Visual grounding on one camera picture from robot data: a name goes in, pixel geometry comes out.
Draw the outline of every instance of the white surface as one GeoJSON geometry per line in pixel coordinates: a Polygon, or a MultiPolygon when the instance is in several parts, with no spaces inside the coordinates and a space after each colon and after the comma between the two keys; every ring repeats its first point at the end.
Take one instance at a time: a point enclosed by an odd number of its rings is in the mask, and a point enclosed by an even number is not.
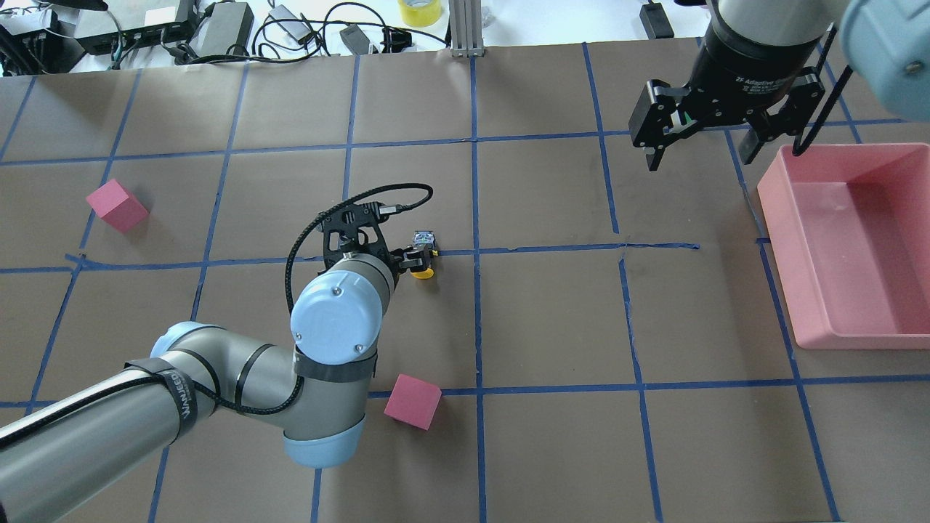
{"type": "MultiPolygon", "coordinates": [[[[443,14],[429,27],[419,28],[430,34],[445,37],[448,24],[448,0],[440,0],[443,14]]],[[[252,38],[262,21],[271,10],[265,0],[248,0],[255,15],[249,47],[252,38]]],[[[278,5],[285,5],[295,15],[301,13],[308,20],[322,20],[326,12],[336,4],[334,1],[314,0],[279,0],[278,5]]],[[[364,0],[362,3],[373,7],[388,25],[404,27],[401,21],[397,0],[364,0]]],[[[643,24],[639,20],[639,11],[645,0],[483,0],[482,6],[490,10],[490,24],[484,29],[485,46],[538,46],[546,44],[574,44],[578,42],[601,42],[612,40],[646,39],[643,24]]],[[[707,30],[710,14],[704,7],[679,7],[671,0],[661,2],[669,16],[675,36],[702,36],[707,30]]],[[[210,4],[200,0],[200,7],[210,4]]],[[[7,0],[5,7],[30,6],[29,0],[7,0]]],[[[62,19],[69,19],[67,11],[62,19]]],[[[361,7],[339,7],[330,17],[331,20],[372,21],[378,19],[361,7]]],[[[200,28],[202,33],[209,24],[209,19],[200,28]]],[[[329,25],[326,28],[326,42],[332,54],[350,54],[342,45],[339,30],[344,26],[329,25]]],[[[362,30],[372,42],[382,39],[379,27],[362,26],[362,30]]],[[[272,25],[267,31],[268,37],[289,47],[295,47],[279,27],[272,25]]],[[[414,46],[409,50],[436,50],[443,44],[420,34],[413,35],[414,46]]],[[[192,42],[196,48],[196,39],[192,42]]],[[[299,56],[300,52],[280,50],[282,57],[299,56]]],[[[174,63],[173,59],[160,47],[145,47],[132,51],[123,62],[123,69],[139,67],[166,67],[174,63]]],[[[73,72],[100,71],[110,65],[109,56],[84,56],[74,67],[73,72]]]]}

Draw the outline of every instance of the screw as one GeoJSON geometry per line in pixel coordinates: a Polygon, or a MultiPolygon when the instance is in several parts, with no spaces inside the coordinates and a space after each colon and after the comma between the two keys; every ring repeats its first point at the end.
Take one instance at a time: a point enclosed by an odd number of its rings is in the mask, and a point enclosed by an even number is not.
{"type": "Polygon", "coordinates": [[[907,74],[917,74],[923,69],[923,62],[920,60],[912,61],[904,66],[904,72],[907,74]]]}

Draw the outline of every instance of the metal post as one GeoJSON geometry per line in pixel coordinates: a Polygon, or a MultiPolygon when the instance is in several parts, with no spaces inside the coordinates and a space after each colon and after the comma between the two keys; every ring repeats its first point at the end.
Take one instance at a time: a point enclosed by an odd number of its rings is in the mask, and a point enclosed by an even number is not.
{"type": "Polygon", "coordinates": [[[449,0],[449,27],[452,56],[485,55],[485,40],[481,36],[481,0],[449,0]]]}

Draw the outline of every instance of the light blue joint cap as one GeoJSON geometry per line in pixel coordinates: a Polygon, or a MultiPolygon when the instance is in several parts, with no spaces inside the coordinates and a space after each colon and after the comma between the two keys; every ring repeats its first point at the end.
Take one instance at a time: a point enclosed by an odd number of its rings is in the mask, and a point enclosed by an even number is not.
{"type": "Polygon", "coordinates": [[[342,365],[375,343],[383,314],[378,290],[364,276],[330,270],[300,293],[291,313],[291,336],[313,361],[342,365]]]}
{"type": "Polygon", "coordinates": [[[222,329],[222,327],[217,327],[216,325],[197,323],[195,321],[182,321],[176,325],[172,325],[165,334],[155,341],[155,345],[152,346],[152,352],[149,356],[158,357],[171,350],[171,347],[184,336],[187,336],[195,330],[205,329],[207,327],[222,329]]]}
{"type": "Polygon", "coordinates": [[[930,121],[930,0],[853,0],[839,36],[885,109],[930,121]]]}
{"type": "Polygon", "coordinates": [[[338,434],[301,441],[284,436],[285,452],[298,465],[310,468],[327,468],[347,462],[358,448],[365,417],[352,428],[338,434]]]}

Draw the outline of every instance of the robotic arm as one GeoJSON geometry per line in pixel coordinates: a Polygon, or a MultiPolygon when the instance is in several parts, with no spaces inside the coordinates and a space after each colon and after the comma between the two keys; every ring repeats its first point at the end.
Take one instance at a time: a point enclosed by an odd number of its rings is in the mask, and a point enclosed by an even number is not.
{"type": "MultiPolygon", "coordinates": [[[[670,145],[704,127],[748,123],[738,147],[744,164],[782,134],[802,135],[825,93],[824,58],[804,64],[834,20],[835,3],[710,0],[711,25],[688,82],[646,82],[630,118],[633,145],[644,148],[649,170],[658,169],[670,145]],[[776,113],[768,112],[783,100],[776,113]]],[[[851,67],[888,110],[930,121],[930,1],[853,0],[840,38],[851,67]]],[[[840,89],[838,81],[831,100],[840,89]]],[[[822,117],[830,107],[828,100],[822,117]]]]}
{"type": "Polygon", "coordinates": [[[296,463],[322,468],[349,460],[398,278],[407,270],[432,273],[431,233],[388,251],[379,224],[430,197],[432,188],[421,183],[384,186],[321,213],[304,230],[286,264],[293,349],[179,323],[151,357],[0,428],[0,523],[64,516],[220,407],[284,429],[285,451],[296,463]],[[427,195],[410,206],[356,203],[396,189],[427,195]],[[291,268],[318,225],[326,269],[293,303],[291,268]]]}

